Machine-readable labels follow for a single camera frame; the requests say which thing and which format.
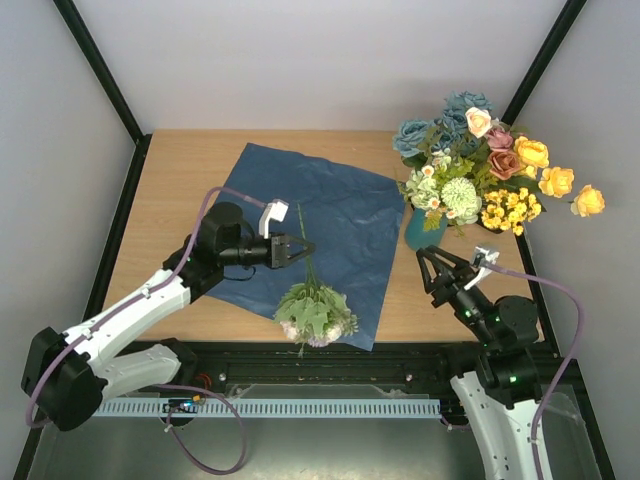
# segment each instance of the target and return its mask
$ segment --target flower stem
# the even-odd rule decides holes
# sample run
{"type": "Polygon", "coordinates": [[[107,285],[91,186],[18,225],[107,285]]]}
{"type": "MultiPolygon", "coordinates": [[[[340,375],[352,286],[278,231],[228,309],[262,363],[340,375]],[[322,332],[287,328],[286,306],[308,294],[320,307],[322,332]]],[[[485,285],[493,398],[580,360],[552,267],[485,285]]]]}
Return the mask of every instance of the flower stem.
{"type": "MultiPolygon", "coordinates": [[[[298,218],[300,219],[300,230],[302,231],[302,238],[304,240],[307,239],[307,235],[304,230],[304,221],[302,220],[302,209],[300,208],[300,204],[298,203],[298,218]]],[[[306,283],[313,284],[314,287],[318,288],[318,279],[316,278],[316,271],[313,268],[313,262],[311,260],[311,256],[307,255],[304,257],[304,261],[307,264],[307,281],[306,283]]]]}

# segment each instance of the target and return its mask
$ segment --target wooden table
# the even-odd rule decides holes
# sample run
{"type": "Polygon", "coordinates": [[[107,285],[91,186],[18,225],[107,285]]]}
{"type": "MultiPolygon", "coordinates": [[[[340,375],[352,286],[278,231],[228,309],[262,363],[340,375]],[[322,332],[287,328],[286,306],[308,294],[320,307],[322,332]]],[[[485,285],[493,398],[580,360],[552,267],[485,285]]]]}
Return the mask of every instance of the wooden table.
{"type": "MultiPolygon", "coordinates": [[[[157,131],[107,294],[110,306],[144,283],[191,231],[204,194],[222,185],[248,142],[327,158],[388,177],[407,169],[391,149],[388,132],[157,131]]],[[[407,208],[406,225],[410,216],[407,208]]],[[[469,258],[473,247],[490,242],[500,249],[500,264],[523,270],[515,238],[495,235],[477,225],[457,237],[449,229],[442,248],[469,258]]],[[[527,282],[492,274],[482,282],[490,300],[502,295],[531,297],[527,282]]],[[[377,342],[453,342],[475,337],[452,315],[448,305],[434,309],[422,289],[415,254],[402,236],[382,309],[377,342]]],[[[177,337],[192,341],[284,342],[282,328],[253,313],[211,297],[202,297],[148,330],[142,340],[177,337]]]]}

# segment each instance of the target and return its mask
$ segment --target blue rose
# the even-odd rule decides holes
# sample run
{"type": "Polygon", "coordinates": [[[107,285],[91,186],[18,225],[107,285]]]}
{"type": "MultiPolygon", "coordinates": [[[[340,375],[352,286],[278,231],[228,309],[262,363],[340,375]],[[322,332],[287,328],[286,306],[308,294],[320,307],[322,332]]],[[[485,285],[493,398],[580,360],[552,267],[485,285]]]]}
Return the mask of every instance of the blue rose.
{"type": "Polygon", "coordinates": [[[405,157],[413,157],[422,152],[417,147],[425,137],[429,127],[433,122],[425,120],[407,120],[398,129],[398,133],[393,136],[393,149],[400,152],[405,157]]]}
{"type": "Polygon", "coordinates": [[[447,107],[442,112],[442,123],[452,132],[461,135],[469,128],[465,112],[466,110],[454,110],[451,107],[447,107]]]}
{"type": "Polygon", "coordinates": [[[431,145],[431,152],[441,152],[445,148],[451,147],[451,144],[453,144],[453,142],[457,141],[459,138],[454,131],[449,129],[442,130],[438,133],[440,133],[440,139],[436,143],[431,145]]]}
{"type": "Polygon", "coordinates": [[[451,92],[449,98],[447,99],[447,108],[456,112],[466,112],[471,107],[479,108],[480,110],[489,110],[493,109],[493,105],[482,93],[471,93],[471,92],[462,92],[456,93],[451,92]]]}

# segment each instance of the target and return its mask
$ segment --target white wall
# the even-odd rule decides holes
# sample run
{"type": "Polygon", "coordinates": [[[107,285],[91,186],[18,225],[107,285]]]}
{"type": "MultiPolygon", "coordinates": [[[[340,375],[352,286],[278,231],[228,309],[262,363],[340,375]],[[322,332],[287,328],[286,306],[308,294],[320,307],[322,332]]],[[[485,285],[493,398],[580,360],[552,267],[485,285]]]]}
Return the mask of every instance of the white wall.
{"type": "Polygon", "coordinates": [[[145,131],[393,130],[452,89],[503,111],[564,0],[76,4],[145,131]]]}
{"type": "MultiPolygon", "coordinates": [[[[640,3],[587,2],[518,124],[549,145],[555,165],[605,195],[605,213],[574,217],[548,201],[530,229],[540,273],[574,287],[589,318],[579,361],[617,478],[640,471],[640,3]]],[[[548,292],[566,348],[571,303],[548,292]]]]}
{"type": "Polygon", "coordinates": [[[81,320],[133,143],[53,2],[0,2],[0,478],[31,338],[81,320]]]}

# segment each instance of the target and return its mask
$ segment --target flower bouquet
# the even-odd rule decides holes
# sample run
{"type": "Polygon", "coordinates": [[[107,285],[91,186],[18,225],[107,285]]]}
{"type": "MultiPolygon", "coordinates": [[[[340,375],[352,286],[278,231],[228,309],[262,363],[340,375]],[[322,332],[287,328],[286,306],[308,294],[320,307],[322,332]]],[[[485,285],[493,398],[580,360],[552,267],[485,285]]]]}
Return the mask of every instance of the flower bouquet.
{"type": "MultiPolygon", "coordinates": [[[[298,206],[300,229],[306,239],[298,206]]],[[[347,296],[318,280],[311,257],[305,257],[306,280],[297,283],[282,297],[274,321],[290,340],[304,345],[326,347],[345,335],[358,331],[358,318],[347,306],[347,296]]]]}
{"type": "MultiPolygon", "coordinates": [[[[452,93],[439,118],[406,121],[393,137],[394,150],[412,168],[398,188],[424,211],[424,230],[481,219],[488,229],[522,235],[523,223],[544,211],[539,194],[571,192],[573,170],[550,167],[547,146],[493,118],[492,108],[483,94],[452,93]]],[[[604,207],[602,193],[587,185],[571,211],[587,217],[604,207]]]]}

